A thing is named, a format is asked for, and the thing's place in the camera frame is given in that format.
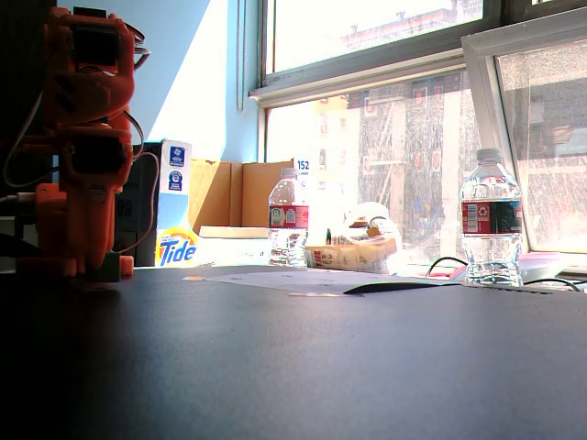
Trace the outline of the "orange gripper, black servo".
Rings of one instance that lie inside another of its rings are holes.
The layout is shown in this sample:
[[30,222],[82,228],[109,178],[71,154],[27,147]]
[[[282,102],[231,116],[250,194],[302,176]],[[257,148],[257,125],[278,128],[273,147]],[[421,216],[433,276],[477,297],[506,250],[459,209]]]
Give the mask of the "orange gripper, black servo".
[[61,132],[60,141],[62,178],[88,189],[88,211],[81,192],[67,192],[66,206],[67,255],[75,259],[77,273],[84,274],[85,259],[87,269],[98,270],[114,244],[114,193],[122,191],[132,165],[131,133],[110,126],[71,126]]

